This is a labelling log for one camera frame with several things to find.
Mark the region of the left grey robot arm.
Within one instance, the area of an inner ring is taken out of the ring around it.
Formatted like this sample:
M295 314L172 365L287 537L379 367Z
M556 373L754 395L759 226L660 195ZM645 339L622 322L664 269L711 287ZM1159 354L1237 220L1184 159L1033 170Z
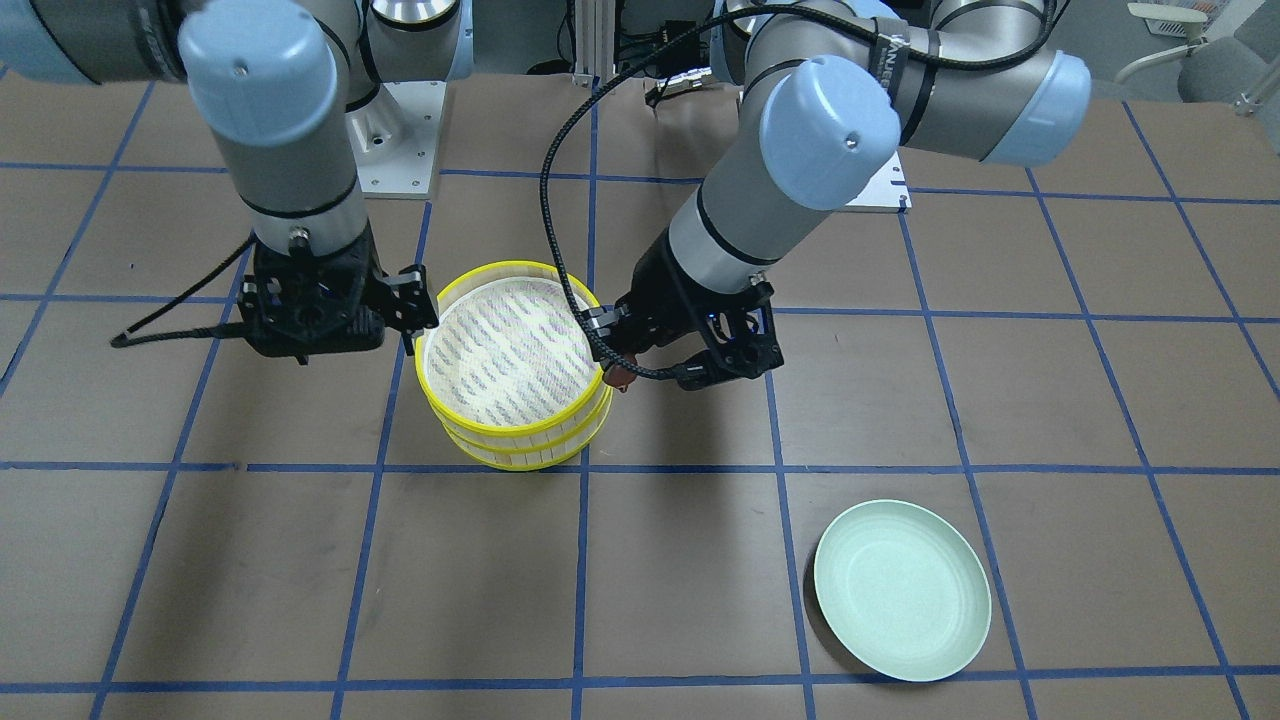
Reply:
M1048 1L941 1L923 27L881 1L773 4L724 53L742 90L733 142L635 266L580 319L608 386L696 336L652 379L703 389L783 361L767 272L901 149L1012 167L1052 161L1084 120L1087 64L1047 46Z

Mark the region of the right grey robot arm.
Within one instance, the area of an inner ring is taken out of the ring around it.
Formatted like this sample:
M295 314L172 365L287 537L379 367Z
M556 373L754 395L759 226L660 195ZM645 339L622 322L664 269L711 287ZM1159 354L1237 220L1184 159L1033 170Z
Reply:
M111 340L243 340L306 364L379 348L407 355L438 325L428 270L381 269L360 168L404 142L398 82L474 68L470 1L5 1L3 60L47 83L183 83L241 201L252 258L238 322Z

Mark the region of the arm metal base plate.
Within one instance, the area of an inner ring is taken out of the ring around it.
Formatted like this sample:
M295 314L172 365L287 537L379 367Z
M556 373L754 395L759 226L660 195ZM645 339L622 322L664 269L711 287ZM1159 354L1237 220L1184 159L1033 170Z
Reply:
M890 160L873 174L860 193L847 201L840 211L902 214L911 209L913 199L902 160L900 152L895 151Z
M372 100L346 114L366 197L431 197L445 95L443 81L388 83Z

